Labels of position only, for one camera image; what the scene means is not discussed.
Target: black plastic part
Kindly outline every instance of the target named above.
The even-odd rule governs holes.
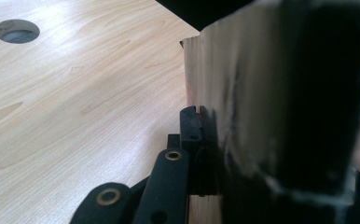
[[[145,186],[147,185],[149,176],[146,177],[144,180],[137,183],[135,186],[131,187],[131,198],[128,201],[128,209],[126,216],[126,222],[124,223],[131,223],[134,214],[136,213],[136,209],[139,206],[140,200],[142,199],[143,193],[145,192]]]
[[[216,195],[215,155],[203,142],[199,114],[195,106],[180,112],[181,148],[189,154],[188,193],[190,195]]]
[[[157,0],[157,2],[201,31],[207,25],[224,18],[253,0]]]
[[[187,222],[189,156],[180,148],[160,152],[133,223]]]
[[[195,106],[189,106],[180,111],[180,137],[181,148],[189,151],[191,157],[202,144],[200,119]]]
[[[357,173],[355,175],[355,194],[354,194],[354,198],[355,199],[360,198],[360,172],[359,171],[357,171]]]
[[[98,195],[106,189],[117,189],[120,193],[119,199],[110,205],[100,205],[97,202]],[[128,207],[130,196],[130,189],[123,184],[103,184],[88,194],[77,208],[70,223],[127,223],[126,220],[132,216],[131,209]]]
[[[180,134],[178,133],[168,134],[168,144],[166,148],[171,148],[171,147],[181,147]]]

